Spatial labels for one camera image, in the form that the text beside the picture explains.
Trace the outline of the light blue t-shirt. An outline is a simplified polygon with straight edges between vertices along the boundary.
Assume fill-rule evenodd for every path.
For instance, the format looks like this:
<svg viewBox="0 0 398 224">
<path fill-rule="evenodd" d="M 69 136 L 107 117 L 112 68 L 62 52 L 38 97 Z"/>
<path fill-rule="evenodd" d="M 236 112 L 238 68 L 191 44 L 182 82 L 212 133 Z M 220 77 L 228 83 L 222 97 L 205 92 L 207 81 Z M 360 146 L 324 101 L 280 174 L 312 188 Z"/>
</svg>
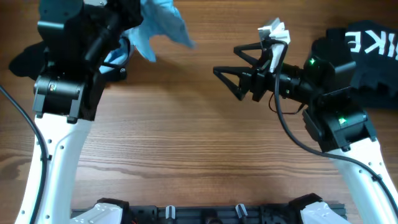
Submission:
<svg viewBox="0 0 398 224">
<path fill-rule="evenodd" d="M 164 35 L 191 49 L 195 47 L 187 25 L 172 0 L 141 0 L 140 7 L 142 23 L 122 32 L 119 39 L 121 46 L 112 50 L 105 62 L 121 65 L 131 58 L 134 50 L 146 60 L 155 62 L 156 56 L 150 40 L 158 35 Z"/>
</svg>

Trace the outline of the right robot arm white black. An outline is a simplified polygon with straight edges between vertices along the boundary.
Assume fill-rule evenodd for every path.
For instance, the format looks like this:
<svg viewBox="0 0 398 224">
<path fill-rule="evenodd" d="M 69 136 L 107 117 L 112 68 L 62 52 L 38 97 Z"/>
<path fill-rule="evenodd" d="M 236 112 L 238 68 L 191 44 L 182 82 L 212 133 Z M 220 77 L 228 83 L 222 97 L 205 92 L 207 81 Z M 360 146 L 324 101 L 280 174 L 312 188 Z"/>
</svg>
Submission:
<svg viewBox="0 0 398 224">
<path fill-rule="evenodd" d="M 284 63 L 285 55 L 272 52 L 273 47 L 287 50 L 287 44 L 278 40 L 239 45 L 234 52 L 248 65 L 215 67 L 213 73 L 239 100 L 251 93 L 259 101 L 265 92 L 272 92 L 285 133 L 298 147 L 334 163 L 363 220 L 396 223 L 397 190 L 368 112 L 352 97 L 350 81 L 356 64 L 348 46 L 316 40 L 301 68 Z M 282 111 L 284 98 L 301 104 L 305 129 L 319 149 L 293 134 Z"/>
</svg>

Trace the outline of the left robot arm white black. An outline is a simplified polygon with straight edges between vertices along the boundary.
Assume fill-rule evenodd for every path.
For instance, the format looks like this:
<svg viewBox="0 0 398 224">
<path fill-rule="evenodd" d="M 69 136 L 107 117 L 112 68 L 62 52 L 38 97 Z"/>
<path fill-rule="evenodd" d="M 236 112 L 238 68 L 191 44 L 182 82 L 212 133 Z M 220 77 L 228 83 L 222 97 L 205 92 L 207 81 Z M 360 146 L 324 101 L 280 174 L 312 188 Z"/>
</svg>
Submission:
<svg viewBox="0 0 398 224">
<path fill-rule="evenodd" d="M 43 65 L 35 79 L 35 146 L 17 223 L 68 223 L 81 150 L 109 77 L 100 72 L 125 30 L 142 23 L 139 1 L 41 1 Z"/>
</svg>

